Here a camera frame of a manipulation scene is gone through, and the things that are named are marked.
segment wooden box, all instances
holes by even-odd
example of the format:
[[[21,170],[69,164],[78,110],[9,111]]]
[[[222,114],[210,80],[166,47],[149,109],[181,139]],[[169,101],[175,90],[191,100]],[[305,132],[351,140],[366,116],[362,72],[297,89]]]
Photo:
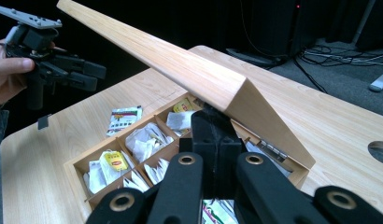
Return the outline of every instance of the wooden box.
[[[98,191],[95,194],[92,194],[88,190],[83,179],[83,175],[89,172],[89,161],[97,161],[101,156],[102,152],[107,149],[123,151],[126,155],[128,155],[131,158],[132,163],[135,165],[135,168],[133,170],[139,172],[140,175],[145,179],[147,184],[150,187],[152,187],[152,183],[149,180],[148,175],[145,171],[144,164],[147,164],[150,167],[156,167],[160,158],[170,161],[171,158],[178,153],[179,137],[172,130],[170,130],[165,123],[168,113],[173,110],[173,106],[183,99],[188,99],[194,110],[201,109],[201,101],[199,99],[197,99],[189,93],[182,95],[181,97],[161,107],[152,114],[143,116],[143,118],[138,122],[120,131],[119,133],[108,137],[108,139],[104,140],[95,147],[88,149],[87,151],[80,154],[79,156],[77,156],[76,158],[67,162],[64,165],[72,190],[74,191],[75,197],[77,199],[78,207],[84,220],[87,219],[94,207],[106,194],[108,194],[111,190],[122,187],[123,179],[122,177],[120,177],[119,179],[106,186],[104,189]],[[128,135],[130,135],[135,129],[142,128],[149,122],[156,123],[159,126],[159,128],[163,131],[163,133],[165,133],[168,136],[172,136],[174,141],[171,144],[159,150],[157,153],[155,153],[142,163],[137,163],[136,160],[133,158],[132,152],[125,146],[125,138]],[[242,126],[236,120],[232,120],[232,123],[239,137],[242,138],[244,141],[250,141],[254,145],[262,143],[262,139],[257,133],[251,132],[248,128]],[[190,135],[186,133],[181,137],[190,137]],[[310,168],[307,164],[314,162],[297,161],[292,157],[291,151],[280,151],[275,149],[274,147],[269,148],[272,149],[271,155],[274,155],[273,152],[277,154],[277,156],[272,157],[272,159],[276,160],[280,156],[281,160],[278,163],[286,170],[291,172],[291,174],[289,175],[290,182],[297,188],[300,188],[303,185],[306,175],[308,174],[308,168]],[[301,150],[302,154],[308,155],[308,152],[305,151],[305,149],[301,148]],[[130,178],[130,175],[131,172],[128,172],[123,177]]]

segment wooden tabletop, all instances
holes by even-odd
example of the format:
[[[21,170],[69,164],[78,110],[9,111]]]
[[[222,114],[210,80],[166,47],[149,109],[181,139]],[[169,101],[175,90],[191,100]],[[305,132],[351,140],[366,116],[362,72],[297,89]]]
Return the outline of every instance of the wooden tabletop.
[[[248,77],[316,160],[302,191],[336,185],[383,213],[383,163],[367,146],[383,141],[383,117],[207,47],[191,49]],[[113,108],[142,105],[144,115],[186,91],[152,69],[31,125],[1,146],[5,223],[82,223],[64,163],[106,138]]]

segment yellow label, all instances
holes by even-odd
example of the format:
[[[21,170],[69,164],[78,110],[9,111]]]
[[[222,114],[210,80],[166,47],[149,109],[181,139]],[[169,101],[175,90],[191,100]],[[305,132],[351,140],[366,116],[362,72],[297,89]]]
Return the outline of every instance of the yellow label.
[[[176,113],[190,110],[192,110],[192,105],[187,98],[174,105],[174,112]]]
[[[109,164],[116,171],[126,170],[128,163],[125,161],[122,154],[118,151],[112,151],[105,154],[107,164]]]

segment gray bracket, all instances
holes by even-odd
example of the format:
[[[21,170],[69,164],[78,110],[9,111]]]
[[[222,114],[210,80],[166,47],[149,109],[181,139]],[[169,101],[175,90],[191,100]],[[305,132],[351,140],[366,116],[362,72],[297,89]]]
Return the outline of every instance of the gray bracket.
[[[45,18],[37,17],[35,15],[17,11],[14,8],[0,7],[0,14],[40,30],[49,28],[59,28],[63,26],[60,20],[48,20]]]

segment finger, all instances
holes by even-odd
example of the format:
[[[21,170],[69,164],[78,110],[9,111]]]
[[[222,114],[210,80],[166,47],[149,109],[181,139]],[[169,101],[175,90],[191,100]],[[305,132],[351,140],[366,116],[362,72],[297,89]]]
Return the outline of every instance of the finger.
[[[0,59],[0,76],[27,73],[35,68],[35,63],[27,58]]]

